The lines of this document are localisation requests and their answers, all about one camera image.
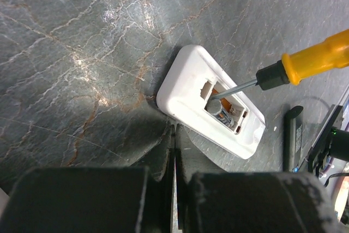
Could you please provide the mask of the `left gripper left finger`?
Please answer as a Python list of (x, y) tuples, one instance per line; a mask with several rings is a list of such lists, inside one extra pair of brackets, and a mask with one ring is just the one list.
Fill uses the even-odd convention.
[(36, 168), (1, 216), (1, 232), (171, 232), (175, 128), (124, 167)]

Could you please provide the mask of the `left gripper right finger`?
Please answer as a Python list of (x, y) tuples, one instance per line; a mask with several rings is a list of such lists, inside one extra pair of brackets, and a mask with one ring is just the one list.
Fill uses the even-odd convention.
[(340, 232), (331, 200), (307, 172), (227, 172), (176, 126), (178, 226), (183, 232)]

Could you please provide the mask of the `dark battery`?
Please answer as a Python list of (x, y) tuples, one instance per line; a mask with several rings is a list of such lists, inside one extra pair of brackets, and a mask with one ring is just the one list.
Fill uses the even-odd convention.
[(233, 129), (236, 126), (232, 115), (223, 107), (220, 100), (209, 100), (206, 105), (206, 111), (228, 128)]

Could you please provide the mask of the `wide white remote control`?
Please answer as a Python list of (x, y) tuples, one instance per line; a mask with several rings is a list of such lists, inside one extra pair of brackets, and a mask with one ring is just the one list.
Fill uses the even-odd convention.
[(263, 113), (243, 92), (221, 101), (232, 115), (232, 126), (206, 110), (211, 95), (235, 86), (204, 47), (187, 45), (180, 49), (159, 88), (157, 106), (221, 148), (248, 159), (256, 152), (266, 128)]

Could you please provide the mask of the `black remote control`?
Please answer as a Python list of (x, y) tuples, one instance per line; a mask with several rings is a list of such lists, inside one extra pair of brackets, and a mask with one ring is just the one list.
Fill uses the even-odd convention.
[(298, 172), (302, 151), (303, 110), (300, 105), (284, 115), (283, 172)]

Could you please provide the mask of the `orange handled screwdriver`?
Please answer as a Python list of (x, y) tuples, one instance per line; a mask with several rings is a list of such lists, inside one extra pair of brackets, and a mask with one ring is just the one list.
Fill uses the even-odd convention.
[(210, 99), (226, 98), (250, 86), (266, 91), (282, 85), (298, 85), (306, 78), (332, 69), (348, 67), (348, 30), (294, 54), (283, 54), (281, 60), (257, 71), (253, 80), (214, 94)]

